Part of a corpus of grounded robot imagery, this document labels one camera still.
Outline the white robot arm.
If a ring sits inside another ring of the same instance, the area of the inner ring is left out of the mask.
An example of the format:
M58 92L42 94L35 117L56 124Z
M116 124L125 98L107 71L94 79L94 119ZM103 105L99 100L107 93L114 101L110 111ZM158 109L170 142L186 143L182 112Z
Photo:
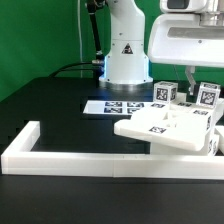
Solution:
M224 68L224 0L159 0L162 14L144 42L145 15L134 0L107 0L111 48L99 83L138 89L152 83L149 64L184 65L191 84L197 66Z

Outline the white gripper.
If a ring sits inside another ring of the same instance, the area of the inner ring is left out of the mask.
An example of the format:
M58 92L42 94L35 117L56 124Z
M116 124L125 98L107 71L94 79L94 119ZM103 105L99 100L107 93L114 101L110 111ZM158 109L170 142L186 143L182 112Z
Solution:
M194 66L224 68L224 0L160 0L148 56L154 63L189 65L185 75L194 94Z

